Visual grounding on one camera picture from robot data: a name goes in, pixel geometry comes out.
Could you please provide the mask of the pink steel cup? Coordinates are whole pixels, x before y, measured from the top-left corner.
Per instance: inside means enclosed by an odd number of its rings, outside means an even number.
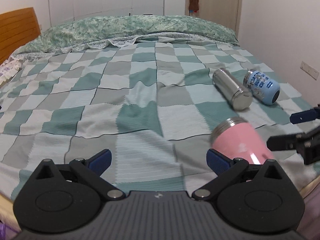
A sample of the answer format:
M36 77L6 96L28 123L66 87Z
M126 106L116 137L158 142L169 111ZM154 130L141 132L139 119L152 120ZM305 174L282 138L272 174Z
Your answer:
M244 118L232 117L218 124L210 135L211 148L230 159L243 158L260 165L274 156L266 142Z

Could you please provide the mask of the light blue printed cup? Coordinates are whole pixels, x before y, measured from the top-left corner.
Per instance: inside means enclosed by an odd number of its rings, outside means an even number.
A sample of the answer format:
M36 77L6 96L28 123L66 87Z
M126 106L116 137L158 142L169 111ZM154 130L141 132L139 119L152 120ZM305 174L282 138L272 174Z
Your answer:
M251 91L256 99L269 106L277 101L280 94L279 83L256 69L247 71L243 85Z

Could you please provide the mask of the stainless steel bottle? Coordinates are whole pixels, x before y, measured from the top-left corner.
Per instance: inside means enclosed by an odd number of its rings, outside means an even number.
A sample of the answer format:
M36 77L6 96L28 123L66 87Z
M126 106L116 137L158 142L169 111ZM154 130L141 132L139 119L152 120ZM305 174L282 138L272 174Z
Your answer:
M235 111L244 111L253 102L251 92L225 68L213 73L213 84Z

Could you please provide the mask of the checkered teal blanket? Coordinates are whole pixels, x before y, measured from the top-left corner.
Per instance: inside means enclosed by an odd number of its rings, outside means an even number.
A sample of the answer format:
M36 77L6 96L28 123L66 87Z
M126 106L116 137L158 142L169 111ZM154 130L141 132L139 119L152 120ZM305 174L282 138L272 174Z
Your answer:
M1 89L1 193L16 198L43 159L63 164L106 148L112 165L103 177L122 190L191 191L212 177L209 135L226 119L246 119L264 140L319 125L291 124L310 105L285 82L274 105L254 100L235 112L213 85L218 68L238 80L249 68L276 77L220 42L140 42L24 63Z

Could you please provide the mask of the purple floral pillow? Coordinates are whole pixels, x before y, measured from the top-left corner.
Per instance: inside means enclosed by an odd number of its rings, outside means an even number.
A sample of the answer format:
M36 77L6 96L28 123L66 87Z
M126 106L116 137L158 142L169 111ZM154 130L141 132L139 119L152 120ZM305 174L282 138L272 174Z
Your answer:
M23 67L28 59L23 56L10 56L1 64L1 87L10 81Z

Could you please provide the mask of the green floral quilt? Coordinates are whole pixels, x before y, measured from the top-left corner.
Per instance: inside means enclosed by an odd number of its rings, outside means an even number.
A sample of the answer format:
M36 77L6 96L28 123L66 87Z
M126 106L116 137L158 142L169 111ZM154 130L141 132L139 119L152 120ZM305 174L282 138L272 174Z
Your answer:
M60 48L162 32L200 35L236 46L239 44L232 29L196 17L183 15L95 16L53 26L36 39L16 49L14 53L52 53Z

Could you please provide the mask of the beige door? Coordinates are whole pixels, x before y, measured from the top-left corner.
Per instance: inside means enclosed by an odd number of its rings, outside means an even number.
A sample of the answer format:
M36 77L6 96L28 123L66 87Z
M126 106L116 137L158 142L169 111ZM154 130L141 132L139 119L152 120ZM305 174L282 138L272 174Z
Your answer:
M212 21L239 32L242 0L199 0L199 11L189 13L189 0L185 0L185 14Z

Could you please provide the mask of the brown plush toy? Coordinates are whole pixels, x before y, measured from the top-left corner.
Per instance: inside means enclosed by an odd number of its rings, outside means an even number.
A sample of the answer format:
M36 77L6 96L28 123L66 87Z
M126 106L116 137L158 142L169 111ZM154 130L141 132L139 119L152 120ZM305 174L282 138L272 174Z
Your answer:
M199 11L199 0L189 0L189 13L197 13Z

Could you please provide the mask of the wooden headboard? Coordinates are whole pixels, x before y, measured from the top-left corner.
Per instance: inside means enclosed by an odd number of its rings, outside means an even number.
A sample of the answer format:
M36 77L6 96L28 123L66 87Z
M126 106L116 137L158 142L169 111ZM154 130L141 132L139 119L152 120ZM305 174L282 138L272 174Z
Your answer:
M33 7L5 12L1 14L0 21L1 63L7 60L17 48L41 34Z

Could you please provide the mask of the white wall socket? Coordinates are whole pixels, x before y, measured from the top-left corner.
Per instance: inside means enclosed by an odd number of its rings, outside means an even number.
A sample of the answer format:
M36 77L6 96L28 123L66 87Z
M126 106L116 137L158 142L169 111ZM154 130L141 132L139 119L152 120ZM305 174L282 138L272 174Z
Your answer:
M319 71L315 70L304 61L301 62L300 69L310 75L314 80L317 80L319 77Z

